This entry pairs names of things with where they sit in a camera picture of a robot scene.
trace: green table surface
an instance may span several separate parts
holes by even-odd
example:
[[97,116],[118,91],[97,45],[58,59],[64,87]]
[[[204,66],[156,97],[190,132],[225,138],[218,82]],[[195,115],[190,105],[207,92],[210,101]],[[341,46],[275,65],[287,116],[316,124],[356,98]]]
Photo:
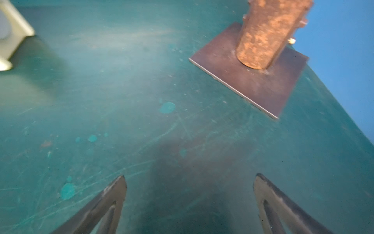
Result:
[[256,173],[373,233],[374,147],[311,68],[275,121],[188,61],[246,1],[15,5],[37,36],[0,73],[0,233],[47,234],[121,174],[117,233],[262,233]]

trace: rusty cylinder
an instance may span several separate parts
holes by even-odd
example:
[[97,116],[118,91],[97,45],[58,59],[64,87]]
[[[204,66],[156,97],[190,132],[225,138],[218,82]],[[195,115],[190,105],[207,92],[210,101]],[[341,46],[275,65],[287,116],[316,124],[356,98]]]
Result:
[[251,0],[236,56],[253,69],[267,69],[302,24],[313,0]]

